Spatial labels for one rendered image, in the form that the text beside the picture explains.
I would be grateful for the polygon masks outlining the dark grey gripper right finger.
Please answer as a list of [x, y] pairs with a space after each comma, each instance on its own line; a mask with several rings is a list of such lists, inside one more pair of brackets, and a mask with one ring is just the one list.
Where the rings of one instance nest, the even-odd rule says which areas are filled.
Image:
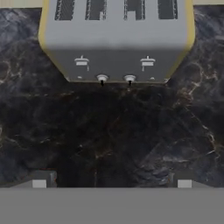
[[187, 171], [171, 172], [168, 178], [168, 186], [171, 188], [205, 188], [212, 187], [210, 183], [198, 181], [195, 175]]

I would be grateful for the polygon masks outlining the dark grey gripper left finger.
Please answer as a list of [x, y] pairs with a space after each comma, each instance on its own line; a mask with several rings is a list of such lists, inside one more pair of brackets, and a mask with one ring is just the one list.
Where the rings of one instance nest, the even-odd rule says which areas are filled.
[[10, 187], [16, 188], [56, 188], [56, 171], [35, 171], [29, 176], [14, 182]]

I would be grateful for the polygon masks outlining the grey four-slot toaster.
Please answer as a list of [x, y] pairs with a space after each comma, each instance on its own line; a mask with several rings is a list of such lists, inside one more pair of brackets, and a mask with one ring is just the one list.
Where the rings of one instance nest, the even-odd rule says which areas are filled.
[[195, 40], [193, 0], [43, 0], [38, 41], [70, 82], [164, 84]]

